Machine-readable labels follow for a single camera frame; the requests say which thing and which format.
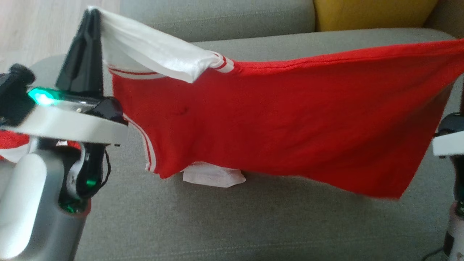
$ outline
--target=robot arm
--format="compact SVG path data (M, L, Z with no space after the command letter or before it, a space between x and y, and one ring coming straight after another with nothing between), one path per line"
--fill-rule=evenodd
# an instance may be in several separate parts
M103 96L98 10L84 13L58 90L27 92L34 79L21 65L0 75L0 130L30 135L31 146L0 198L0 260L71 261L91 198L108 180L106 147L128 131L119 102ZM77 141L80 150L58 140Z
M464 116L452 113L438 126L432 140L433 153L450 156L455 168L454 200L442 252L443 260L458 261L464 256Z

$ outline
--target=wooden floor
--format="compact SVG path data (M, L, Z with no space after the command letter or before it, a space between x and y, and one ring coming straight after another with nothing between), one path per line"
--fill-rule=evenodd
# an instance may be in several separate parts
M119 12L119 0L0 0L0 73L66 53L87 6Z

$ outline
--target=gray fabric upholstery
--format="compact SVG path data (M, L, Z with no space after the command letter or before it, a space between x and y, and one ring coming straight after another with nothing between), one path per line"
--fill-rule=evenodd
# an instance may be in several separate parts
M292 59L452 39L428 29L309 33L204 42L232 59ZM62 57L32 67L53 84ZM110 84L106 77L105 84ZM458 109L462 81L447 105ZM454 174L429 150L399 201L375 200L311 180L246 173L228 189L161 180L143 170L142 140L110 149L113 173L92 202L77 261L410 261L443 243Z
M189 42L309 33L315 28L312 0L122 0L120 13Z

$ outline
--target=black cable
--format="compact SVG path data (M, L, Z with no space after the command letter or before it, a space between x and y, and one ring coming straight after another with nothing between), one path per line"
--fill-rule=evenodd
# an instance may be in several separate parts
M426 254L420 261L426 261L429 257L434 256L434 255L440 253L441 251L443 251L443 248L439 248L439 249L437 249L437 250L435 250L433 252L430 252L430 253Z
M102 182L102 185L100 187L103 187L107 183L108 177L110 176L110 173L111 173L110 156L108 155L108 152L106 150L105 150L105 156L106 156L106 163L108 164L108 170L106 172L106 178Z

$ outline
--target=white stripe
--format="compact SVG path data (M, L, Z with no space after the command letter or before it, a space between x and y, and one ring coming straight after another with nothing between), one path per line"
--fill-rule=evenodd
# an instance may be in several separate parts
M210 51L214 54L216 54L218 56L218 61L214 64L210 64L209 67L210 68L213 68L213 69L216 69L220 66L222 66L224 64L224 56L222 56L222 54L218 53L218 52L214 52L214 51Z
M227 64L226 64L224 67L222 67L221 69L217 69L217 71L218 71L218 72L223 72L223 73L228 73L228 72L231 72L233 69L234 69L233 63L232 63L232 64L227 63Z
M162 75L159 73L153 73L153 74L131 74L131 73L125 73L125 72L118 72L114 71L112 69L109 69L110 72L117 74L121 77L128 78L128 79L134 79L134 80L151 80L151 79L160 79L166 77L166 75Z
M232 60L230 60L230 59L229 59L229 58L227 58L227 57L226 57L226 62L227 62L227 64L234 66L234 63L233 63L233 61L232 61Z
M155 150L153 149L153 145L151 144L151 141L150 141L150 138L148 137L147 133L142 129L142 127L140 127L137 123L135 123L135 121L133 121L131 118L129 118L126 114L123 114L124 118L130 122L132 125L135 126L135 128L140 132L140 134L142 134L143 136L143 147L145 148L145 156L146 156L146 160L148 162L148 155L147 153L150 154L150 159L151 159L151 166L149 169L147 169L148 171L151 171L151 172L154 172L155 171L155 167L156 167L156 156L155 156Z

